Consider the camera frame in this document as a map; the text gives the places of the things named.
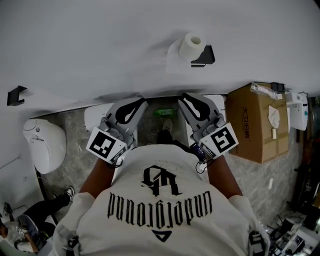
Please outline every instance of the toilet paper holder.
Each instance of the toilet paper holder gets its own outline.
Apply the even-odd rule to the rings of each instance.
[[[196,60],[191,61],[192,68],[203,68],[206,65],[211,65],[215,63],[216,58],[214,55],[214,51],[211,45],[206,45],[204,47],[203,52],[201,53],[200,57]]]
[[[8,97],[6,100],[6,105],[7,106],[19,106],[19,105],[25,103],[24,99],[19,99],[19,95],[20,95],[20,93],[22,93],[26,89],[27,89],[26,87],[18,85],[17,88],[13,89],[12,91],[9,91]]]

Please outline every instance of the green object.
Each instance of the green object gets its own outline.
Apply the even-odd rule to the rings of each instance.
[[[160,117],[170,117],[174,115],[174,110],[172,108],[158,108],[153,112],[153,115]]]

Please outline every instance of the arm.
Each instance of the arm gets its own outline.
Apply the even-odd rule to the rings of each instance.
[[[227,199],[236,195],[242,196],[236,179],[231,173],[223,155],[208,166],[207,170],[210,184],[219,190]]]
[[[25,236],[25,238],[28,240],[28,242],[31,244],[31,247],[32,247],[33,252],[34,252],[34,253],[39,252],[39,250],[38,250],[35,242],[32,240],[32,237],[31,237],[29,234],[25,234],[24,236]]]
[[[111,187],[114,174],[115,168],[109,168],[106,162],[99,158],[79,193],[88,192],[97,198],[102,191]]]

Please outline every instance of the white wall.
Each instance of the white wall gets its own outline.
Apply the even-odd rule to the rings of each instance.
[[[0,169],[0,211],[7,202],[11,207],[30,207],[43,200],[29,146],[22,134],[27,116],[6,107],[7,94],[0,89],[0,167],[20,155],[20,159]]]
[[[228,93],[248,82],[320,93],[313,0],[2,0],[0,77],[69,99]],[[170,44],[202,32],[206,75],[165,73]]]

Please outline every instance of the white paper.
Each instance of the white paper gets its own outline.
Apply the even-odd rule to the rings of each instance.
[[[280,114],[278,109],[269,105],[268,119],[272,127],[278,129],[280,123]]]

